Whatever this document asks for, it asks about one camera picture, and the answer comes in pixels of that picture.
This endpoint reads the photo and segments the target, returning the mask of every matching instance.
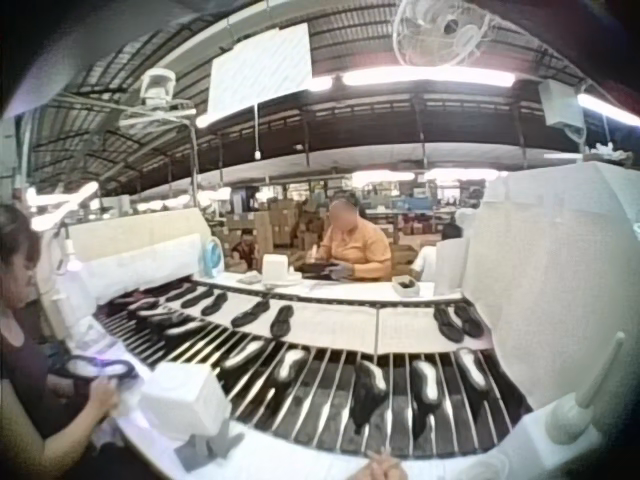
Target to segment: worker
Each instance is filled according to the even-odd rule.
[[[29,299],[40,239],[18,208],[0,205],[0,478],[155,478],[129,450],[91,445],[118,403],[106,378],[75,409],[75,384],[48,373],[48,359],[13,312]]]
[[[445,223],[442,226],[442,242],[454,238],[462,238],[462,228],[455,223]],[[435,282],[436,279],[436,247],[427,246],[420,249],[410,275],[419,282]]]
[[[329,206],[331,226],[312,261],[331,262],[326,273],[335,280],[388,280],[391,249],[387,237],[358,213],[353,192],[339,192]]]
[[[253,230],[243,228],[240,241],[231,249],[231,261],[228,262],[228,270],[236,273],[245,273],[250,270],[259,270],[258,246],[253,236]]]

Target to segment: workstation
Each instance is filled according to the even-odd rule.
[[[39,261],[15,310],[36,307],[50,373],[116,385],[96,451],[116,440],[168,479],[519,480],[591,461],[636,381],[632,106],[510,24],[436,72],[398,40],[411,2],[273,3],[194,17],[161,60],[142,42],[118,106],[66,88],[29,117],[11,215]],[[504,21],[472,10],[456,15]],[[384,45],[356,33],[378,17]],[[285,44],[305,60],[256,75]]]

